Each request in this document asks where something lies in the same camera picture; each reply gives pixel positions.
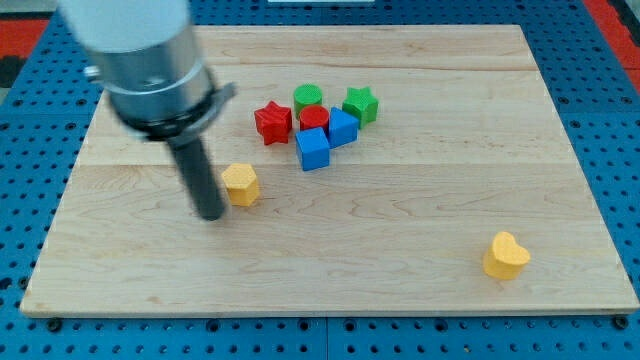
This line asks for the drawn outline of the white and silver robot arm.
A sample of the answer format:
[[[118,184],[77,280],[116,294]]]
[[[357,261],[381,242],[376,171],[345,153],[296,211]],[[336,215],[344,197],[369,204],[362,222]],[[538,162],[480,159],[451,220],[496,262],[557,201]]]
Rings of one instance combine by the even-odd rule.
[[[108,93],[121,123],[169,148],[198,215],[225,211],[201,134],[235,95],[217,86],[183,0],[59,0],[58,9],[90,59],[85,77]]]

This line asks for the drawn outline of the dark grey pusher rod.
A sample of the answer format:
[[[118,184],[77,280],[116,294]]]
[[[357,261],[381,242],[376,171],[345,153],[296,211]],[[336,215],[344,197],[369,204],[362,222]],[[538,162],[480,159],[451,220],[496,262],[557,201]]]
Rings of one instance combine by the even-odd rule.
[[[202,140],[171,141],[168,146],[198,216],[207,221],[219,219],[225,203]]]

